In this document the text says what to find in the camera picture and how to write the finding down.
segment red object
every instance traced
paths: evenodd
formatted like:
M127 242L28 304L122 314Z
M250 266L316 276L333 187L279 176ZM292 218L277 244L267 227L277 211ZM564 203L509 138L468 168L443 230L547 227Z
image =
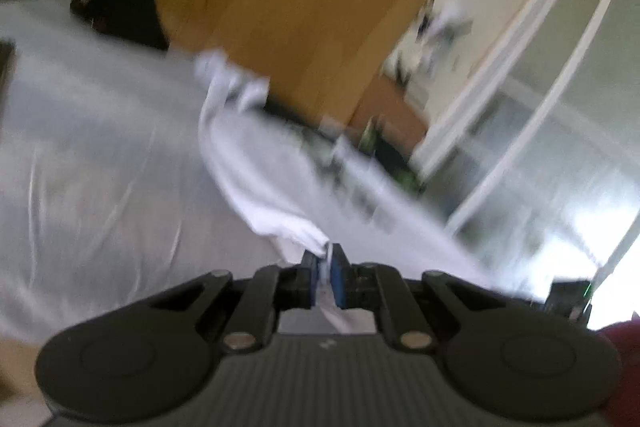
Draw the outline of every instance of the red object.
M640 321L614 324L600 334L607 337L622 359L622 379L603 413L615 427L640 426Z

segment black object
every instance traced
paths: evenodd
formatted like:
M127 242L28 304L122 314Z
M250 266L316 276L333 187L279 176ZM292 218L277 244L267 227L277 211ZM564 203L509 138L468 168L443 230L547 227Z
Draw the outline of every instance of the black object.
M444 273L353 266L339 245L336 303L380 334L276 333L312 306L318 269L306 253L251 280L211 273L63 331L36 363L50 427L587 427L618 383L603 337Z
M71 0L70 8L98 33L161 51L169 49L155 0Z

